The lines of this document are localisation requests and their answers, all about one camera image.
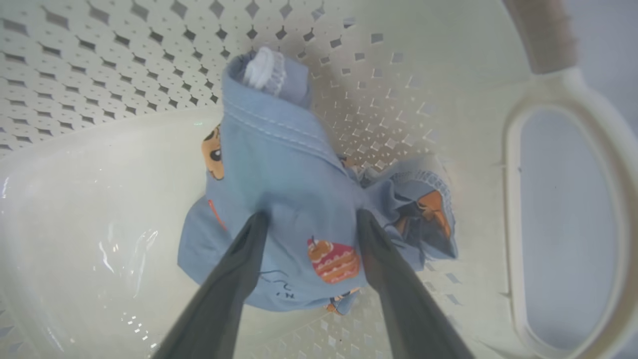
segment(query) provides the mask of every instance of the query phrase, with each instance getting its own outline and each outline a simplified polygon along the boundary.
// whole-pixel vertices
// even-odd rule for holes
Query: cake slice graphic
[[[326,283],[335,284],[359,274],[359,255],[348,245],[308,240],[308,257],[315,273]]]

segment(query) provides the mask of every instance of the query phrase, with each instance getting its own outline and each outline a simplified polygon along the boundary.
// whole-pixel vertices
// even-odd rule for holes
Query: blue cloth
[[[223,74],[224,117],[216,153],[223,175],[217,179],[206,173],[205,197],[184,223],[178,264],[193,280],[206,279],[257,211],[268,214],[270,227],[261,276],[246,303],[262,309],[320,307],[367,286],[356,238],[355,214],[361,208],[375,216],[414,270],[422,270],[428,257],[456,257],[449,190],[424,168],[423,159],[367,174],[362,186],[332,150],[307,98],[287,102],[236,80],[248,61],[235,58]],[[433,191],[441,193],[439,212],[452,230],[444,241],[440,223],[421,216],[422,206],[414,207]],[[395,223],[401,221],[400,233]],[[340,313],[350,309],[357,294],[342,299],[347,301],[339,305]]]

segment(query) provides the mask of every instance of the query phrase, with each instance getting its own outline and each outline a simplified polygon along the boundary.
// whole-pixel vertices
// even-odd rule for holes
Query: laundry basket
[[[610,358],[636,328],[638,149],[582,80],[560,1],[23,0],[0,17],[1,358],[154,353],[197,289],[177,242],[221,71],[263,45],[309,67],[335,151],[379,172],[439,156],[460,256],[419,277],[477,358]],[[590,145],[618,237],[607,306],[570,351],[525,307],[520,138],[537,109]],[[346,316],[245,307],[235,357],[392,355],[364,288]]]

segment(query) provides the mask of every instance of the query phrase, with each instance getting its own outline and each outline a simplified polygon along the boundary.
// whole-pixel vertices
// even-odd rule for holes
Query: brown handle grip
[[[562,0],[503,0],[537,75],[564,70],[578,62],[576,39]]]

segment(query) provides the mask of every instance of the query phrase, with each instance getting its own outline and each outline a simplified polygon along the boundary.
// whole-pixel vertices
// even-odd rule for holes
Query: red line print
[[[210,200],[210,199],[208,200],[208,205],[211,207],[212,212],[215,213],[215,217],[217,218],[217,222],[219,222],[219,224],[221,224],[221,227],[224,229],[224,231],[228,232],[228,229],[226,229],[226,225],[219,218],[219,215],[217,214],[217,210],[215,210],[215,205],[213,205],[212,200]]]

